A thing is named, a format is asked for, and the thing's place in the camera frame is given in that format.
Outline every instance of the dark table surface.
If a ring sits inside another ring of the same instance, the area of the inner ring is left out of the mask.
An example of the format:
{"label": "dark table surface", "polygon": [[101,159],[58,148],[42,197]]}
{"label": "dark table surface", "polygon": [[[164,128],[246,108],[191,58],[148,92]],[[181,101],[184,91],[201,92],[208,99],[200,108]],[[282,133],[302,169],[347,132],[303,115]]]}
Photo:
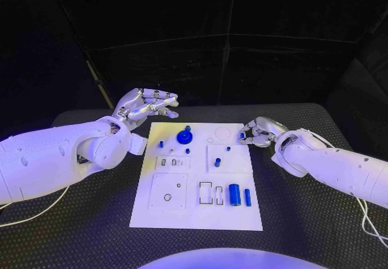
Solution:
{"label": "dark table surface", "polygon": [[[289,129],[306,128],[351,150],[318,104],[178,107],[179,118],[149,117],[135,130],[148,137],[152,122],[247,123],[273,118]],[[112,110],[63,113],[54,126],[83,123]],[[357,199],[311,176],[293,177],[273,162],[273,146],[250,146],[264,231],[130,228],[143,156],[127,154],[119,167],[71,186],[57,206],[32,221],[0,228],[0,268],[138,268],[175,253],[202,248],[277,252],[329,268],[388,268],[388,250],[361,228]],[[35,216],[63,191],[15,203],[2,223]],[[371,218],[388,234],[388,210],[371,205]]]}

